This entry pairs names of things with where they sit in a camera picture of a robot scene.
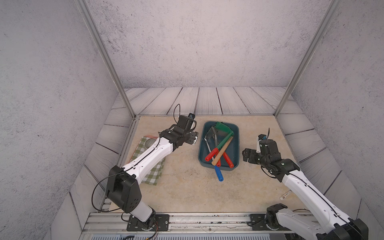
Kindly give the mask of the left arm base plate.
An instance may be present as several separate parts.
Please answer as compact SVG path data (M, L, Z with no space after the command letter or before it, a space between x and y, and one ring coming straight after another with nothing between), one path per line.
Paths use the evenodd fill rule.
M138 218L130 216L127 225L128 232L147 232L160 231L166 232L169 229L170 215L154 214L146 222L141 222Z

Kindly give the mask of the steel hoe with blue grip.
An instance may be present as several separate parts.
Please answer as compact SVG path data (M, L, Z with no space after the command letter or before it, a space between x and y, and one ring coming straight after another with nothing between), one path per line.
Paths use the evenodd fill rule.
M208 132L207 132L207 134L206 134L204 140L205 140L206 145L207 145L207 148L208 148L208 158L211 158L211 160L212 160L212 164L215 164L215 165L214 165L214 169L215 169L216 175L217 175L217 177L218 177L218 180L219 180L220 182L222 182L222 181L224 180L224 177L223 177L223 175L222 175L222 172L221 172L221 170L220 170L220 167L217 166L217 163L218 163L218 162L215 160L215 157L216 157L216 154L217 154L217 149L215 149L215 152L212 152L211 147L210 147L210 144L209 144L209 142L208 142L208 140L211 139L214 135L215 135L215 134L214 134L214 131L213 131L213 127L211 127L211 128L208 130Z

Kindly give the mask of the grey hoe red grip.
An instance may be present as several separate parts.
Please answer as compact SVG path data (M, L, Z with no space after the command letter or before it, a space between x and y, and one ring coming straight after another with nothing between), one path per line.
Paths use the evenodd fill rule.
M223 157L226 160L227 164L229 165L229 168L231 169L234 168L234 164L226 152L223 153Z
M209 130L209 132L212 135L211 138L214 139L214 148L212 150L210 150L211 160L212 160L212 162L214 162L214 159L219 152L219 150L217 148L217 145L218 145L217 131L216 131L215 127L212 126L211 129Z

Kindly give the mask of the green hoe with red grip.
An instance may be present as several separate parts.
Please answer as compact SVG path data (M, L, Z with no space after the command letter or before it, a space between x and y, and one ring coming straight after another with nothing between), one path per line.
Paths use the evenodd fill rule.
M227 142L227 140L229 139L229 137L233 137L234 135L234 131L227 125L225 125L224 123L222 122L217 122L215 125L214 125L216 131L217 131L217 135L221 136L222 139L220 142L218 142L218 145L217 145L217 148L218 150L220 151L221 148L223 147L223 145ZM208 161L209 159L211 158L208 158L208 155L205 157L205 160Z

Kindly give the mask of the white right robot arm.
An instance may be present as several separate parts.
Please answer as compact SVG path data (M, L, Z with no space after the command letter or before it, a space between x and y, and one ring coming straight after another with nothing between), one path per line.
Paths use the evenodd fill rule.
M352 219L328 200L305 176L301 168L291 159L282 159L277 143L260 135L255 150L244 149L245 162L260 165L269 177L277 179L289 188L316 222L307 220L284 204L267 208L266 226L277 231L287 228L305 240L367 240L369 228L361 219Z

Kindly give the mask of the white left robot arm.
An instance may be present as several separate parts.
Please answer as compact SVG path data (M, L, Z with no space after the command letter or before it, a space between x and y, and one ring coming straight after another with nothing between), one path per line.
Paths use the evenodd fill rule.
M178 122L160 132L155 143L139 157L121 168L111 168L106 188L107 198L124 213L139 220L144 228L148 229L155 224L156 211L143 202L140 183L150 170L178 147L184 143L196 143L199 135L195 132L196 125L194 114L179 116Z

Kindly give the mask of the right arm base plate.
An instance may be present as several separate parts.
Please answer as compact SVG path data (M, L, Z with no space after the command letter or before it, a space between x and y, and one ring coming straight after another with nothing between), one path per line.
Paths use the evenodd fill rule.
M267 225L266 214L250 214L250 221L247 222L247 225L253 231L290 231L282 226L270 228Z

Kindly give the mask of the wooden handled hoe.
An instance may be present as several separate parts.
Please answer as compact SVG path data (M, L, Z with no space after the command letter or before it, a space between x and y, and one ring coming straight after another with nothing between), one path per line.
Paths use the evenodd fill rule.
M213 166L216 166L217 163L219 162L220 158L222 157L223 153L226 151L226 149L228 148L228 146L230 145L231 141L232 141L233 137L229 137L229 139L227 140L227 142L223 145L223 147L221 148L221 150L218 152L217 156L214 158L214 160L212 161L212 165Z

